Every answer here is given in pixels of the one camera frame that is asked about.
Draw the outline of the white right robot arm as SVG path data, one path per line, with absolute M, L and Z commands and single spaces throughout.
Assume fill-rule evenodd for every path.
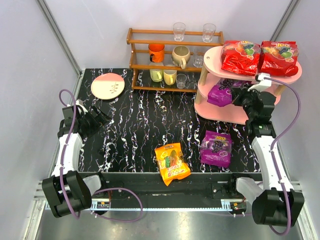
M 250 177 L 236 177 L 235 190 L 251 204 L 252 217 L 258 225 L 293 227 L 305 203 L 294 190 L 283 168 L 276 146 L 277 136 L 271 122 L 276 97 L 258 91 L 251 84 L 232 87 L 232 104 L 247 115 L 245 127 L 259 162 L 262 186 Z

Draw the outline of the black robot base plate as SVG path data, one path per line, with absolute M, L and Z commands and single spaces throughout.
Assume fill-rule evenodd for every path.
M 126 188 L 135 194 L 143 195 L 203 195 L 213 197 L 226 192 L 226 187 L 234 177 L 247 177 L 257 182 L 262 175 L 257 172 L 193 172 L 182 180 L 173 180 L 165 185 L 157 172 L 97 172 L 102 177 L 102 185 L 106 188 Z

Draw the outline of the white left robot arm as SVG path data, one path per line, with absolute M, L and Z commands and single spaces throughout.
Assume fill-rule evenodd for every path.
M 103 186 L 99 173 L 81 177 L 78 172 L 83 142 L 94 136 L 111 118 L 97 106 L 86 109 L 80 101 L 62 109 L 57 137 L 58 158 L 49 178 L 42 181 L 42 190 L 56 218 L 86 210 L 92 205 L 92 196 Z

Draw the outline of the purple candy bag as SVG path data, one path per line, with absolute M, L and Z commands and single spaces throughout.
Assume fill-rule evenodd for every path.
M 229 134 L 207 130 L 200 144 L 200 161 L 203 164 L 228 168 L 231 151 L 232 140 Z
M 207 102 L 209 104 L 224 107 L 232 103 L 231 87 L 236 82 L 248 82 L 230 78 L 221 78 L 216 85 L 214 85 L 207 95 Z

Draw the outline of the red candy bag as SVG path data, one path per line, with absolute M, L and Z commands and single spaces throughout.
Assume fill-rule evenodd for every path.
M 261 46 L 247 40 L 227 40 L 221 50 L 221 69 L 245 76 L 258 70 Z
M 295 41 L 263 41 L 258 72 L 271 76 L 292 77 L 298 73 L 298 45 Z

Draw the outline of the pink and cream plate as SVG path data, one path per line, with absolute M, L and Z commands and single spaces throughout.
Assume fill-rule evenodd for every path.
M 92 94 L 101 100 L 112 100 L 118 97 L 124 88 L 124 79 L 115 73 L 105 73 L 98 76 L 90 87 Z

